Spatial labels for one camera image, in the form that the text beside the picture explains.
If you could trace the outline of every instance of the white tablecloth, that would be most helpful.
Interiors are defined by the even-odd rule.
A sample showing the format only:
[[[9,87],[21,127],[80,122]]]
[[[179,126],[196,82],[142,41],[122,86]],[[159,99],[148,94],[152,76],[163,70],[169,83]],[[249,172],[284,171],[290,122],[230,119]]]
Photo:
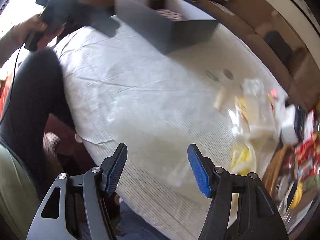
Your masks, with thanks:
[[[211,41],[168,55],[124,23],[113,38],[84,27],[60,41],[56,52],[76,131],[88,152],[99,165],[119,143],[128,146],[117,192],[172,240],[197,239],[210,203],[197,188],[188,145],[196,143],[215,165],[229,170],[238,143],[226,107],[220,113],[213,107],[221,84],[207,70],[214,75],[230,70],[233,86],[239,87],[244,78],[260,78],[266,91],[277,89],[281,106],[287,97],[265,65],[223,25]],[[256,149],[258,175],[275,147]]]

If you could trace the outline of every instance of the black cable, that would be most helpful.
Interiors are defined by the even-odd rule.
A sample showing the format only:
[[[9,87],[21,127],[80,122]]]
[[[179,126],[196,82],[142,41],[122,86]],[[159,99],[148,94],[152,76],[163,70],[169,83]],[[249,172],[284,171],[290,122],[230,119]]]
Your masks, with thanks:
[[[16,76],[17,61],[18,61],[19,53],[20,53],[20,50],[21,50],[23,44],[20,46],[20,49],[19,49],[19,51],[18,51],[18,55],[17,55],[17,58],[16,58],[16,63],[14,64],[13,77],[12,77],[12,83],[11,83],[11,91],[10,91],[10,95],[9,95],[9,98],[8,98],[9,101],[8,101],[8,105],[7,105],[6,109],[5,109],[4,112],[2,113],[2,117],[1,117],[1,120],[0,120],[0,124],[2,123],[2,120],[4,119],[4,116],[5,116],[5,114],[7,113],[8,108],[9,108],[9,105],[10,105],[11,96],[12,96],[12,91],[13,91],[14,77]]]

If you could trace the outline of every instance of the silver screw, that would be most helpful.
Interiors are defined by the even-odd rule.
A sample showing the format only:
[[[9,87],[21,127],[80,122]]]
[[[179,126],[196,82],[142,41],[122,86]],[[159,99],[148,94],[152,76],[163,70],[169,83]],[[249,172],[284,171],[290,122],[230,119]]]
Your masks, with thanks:
[[[215,167],[214,170],[217,173],[223,173],[223,168],[222,167]]]
[[[66,173],[60,173],[59,175],[58,175],[58,178],[59,179],[65,179],[67,177],[67,174]]]
[[[93,167],[93,168],[91,169],[91,171],[92,171],[93,173],[97,173],[97,172],[99,172],[100,170],[101,170],[101,168],[98,167],[98,166],[95,166],[95,167]]]
[[[249,173],[249,177],[250,177],[251,179],[256,179],[256,178],[257,178],[257,174],[255,174],[254,172],[250,172],[250,173]]]

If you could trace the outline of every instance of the green fabric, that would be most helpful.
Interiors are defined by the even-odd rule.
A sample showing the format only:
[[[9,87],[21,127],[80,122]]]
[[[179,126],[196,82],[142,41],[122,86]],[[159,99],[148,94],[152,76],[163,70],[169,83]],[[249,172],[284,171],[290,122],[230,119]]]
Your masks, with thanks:
[[[26,239],[39,205],[35,186],[18,161],[0,145],[0,213],[19,239]]]

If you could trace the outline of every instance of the open box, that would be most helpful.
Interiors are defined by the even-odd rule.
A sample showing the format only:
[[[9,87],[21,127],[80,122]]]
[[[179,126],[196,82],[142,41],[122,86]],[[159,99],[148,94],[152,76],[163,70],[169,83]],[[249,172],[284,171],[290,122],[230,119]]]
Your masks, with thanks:
[[[149,7],[150,0],[115,0],[117,17],[141,34],[161,53],[207,41],[218,21],[184,0],[164,0],[164,9],[185,20],[172,21]]]

